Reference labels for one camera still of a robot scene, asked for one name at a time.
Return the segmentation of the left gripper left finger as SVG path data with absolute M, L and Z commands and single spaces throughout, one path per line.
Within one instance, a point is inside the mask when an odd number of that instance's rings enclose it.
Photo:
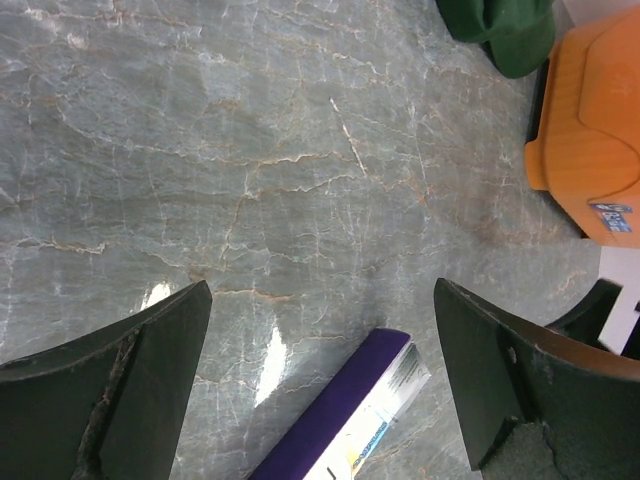
M 168 478 L 211 305 L 200 281 L 2 364 L 2 478 Z

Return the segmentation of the silver R&O toothpaste box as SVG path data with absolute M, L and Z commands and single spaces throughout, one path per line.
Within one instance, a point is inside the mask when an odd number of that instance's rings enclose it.
M 355 478 L 430 377 L 410 334 L 372 330 L 249 477 Z

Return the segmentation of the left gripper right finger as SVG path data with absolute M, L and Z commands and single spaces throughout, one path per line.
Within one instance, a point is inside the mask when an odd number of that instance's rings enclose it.
M 541 425 L 565 479 L 639 476 L 639 335 L 609 353 L 511 314 L 440 278 L 434 307 L 456 413 L 474 470 L 519 424 Z

